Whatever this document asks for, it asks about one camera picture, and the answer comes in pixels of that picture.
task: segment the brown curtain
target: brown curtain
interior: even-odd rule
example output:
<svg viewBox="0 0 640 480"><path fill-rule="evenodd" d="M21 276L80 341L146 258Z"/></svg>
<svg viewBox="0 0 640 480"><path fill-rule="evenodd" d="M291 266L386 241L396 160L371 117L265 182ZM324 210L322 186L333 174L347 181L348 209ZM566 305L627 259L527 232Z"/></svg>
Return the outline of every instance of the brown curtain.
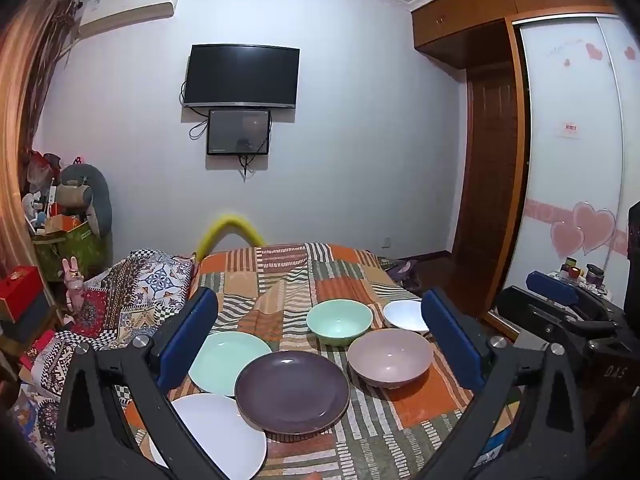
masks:
<svg viewBox="0 0 640 480"><path fill-rule="evenodd" d="M28 0L0 36L0 278L36 266L20 188L76 0Z"/></svg>

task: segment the mint green plate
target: mint green plate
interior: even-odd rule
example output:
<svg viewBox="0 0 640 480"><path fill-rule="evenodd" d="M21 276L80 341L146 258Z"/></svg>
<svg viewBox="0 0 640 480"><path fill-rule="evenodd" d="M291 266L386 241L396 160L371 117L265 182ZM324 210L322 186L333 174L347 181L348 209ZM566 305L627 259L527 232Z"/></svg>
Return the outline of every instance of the mint green plate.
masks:
<svg viewBox="0 0 640 480"><path fill-rule="evenodd" d="M255 335L245 332L211 334L191 364L189 377L205 392L232 397L242 369L270 352L269 345Z"/></svg>
<svg viewBox="0 0 640 480"><path fill-rule="evenodd" d="M327 345L347 346L364 334L373 321L371 309L353 300L327 300L306 314L306 325Z"/></svg>

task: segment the pink bowl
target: pink bowl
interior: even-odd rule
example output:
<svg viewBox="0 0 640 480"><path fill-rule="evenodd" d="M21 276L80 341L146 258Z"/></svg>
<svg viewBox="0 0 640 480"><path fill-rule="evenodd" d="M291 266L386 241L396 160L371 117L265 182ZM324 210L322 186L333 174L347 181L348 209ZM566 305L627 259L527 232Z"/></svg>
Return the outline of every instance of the pink bowl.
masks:
<svg viewBox="0 0 640 480"><path fill-rule="evenodd" d="M347 361L367 383L399 388L427 371L433 362L433 349L415 332L387 328L369 332L351 343Z"/></svg>

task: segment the screw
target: screw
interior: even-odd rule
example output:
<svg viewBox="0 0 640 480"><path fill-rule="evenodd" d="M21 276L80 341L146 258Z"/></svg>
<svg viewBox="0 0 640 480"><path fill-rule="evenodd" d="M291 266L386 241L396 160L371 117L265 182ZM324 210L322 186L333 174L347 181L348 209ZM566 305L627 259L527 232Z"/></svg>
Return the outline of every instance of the screw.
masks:
<svg viewBox="0 0 640 480"><path fill-rule="evenodd" d="M140 334L133 338L133 346L136 348L144 348L149 344L149 336L146 334Z"/></svg>
<svg viewBox="0 0 640 480"><path fill-rule="evenodd" d="M551 343L551 352L556 355L564 354L564 346L560 343Z"/></svg>
<svg viewBox="0 0 640 480"><path fill-rule="evenodd" d="M86 354L88 351L89 351L89 343L82 342L76 345L76 350L75 350L76 354L83 355L83 354Z"/></svg>
<svg viewBox="0 0 640 480"><path fill-rule="evenodd" d="M489 339L489 343L494 348L504 348L507 346L507 340L503 338L501 335L494 335L491 339Z"/></svg>

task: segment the pink rabbit figurine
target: pink rabbit figurine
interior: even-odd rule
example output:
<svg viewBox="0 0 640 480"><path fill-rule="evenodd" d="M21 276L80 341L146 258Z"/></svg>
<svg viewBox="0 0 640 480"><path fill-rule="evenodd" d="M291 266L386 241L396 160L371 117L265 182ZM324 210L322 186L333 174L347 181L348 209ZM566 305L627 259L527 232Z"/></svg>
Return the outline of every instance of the pink rabbit figurine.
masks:
<svg viewBox="0 0 640 480"><path fill-rule="evenodd" d="M71 266L66 258L62 259L62 268L65 271L65 285L67 302L71 304L74 313L78 313L84 303L84 276L78 270L78 260L75 256L71 257Z"/></svg>

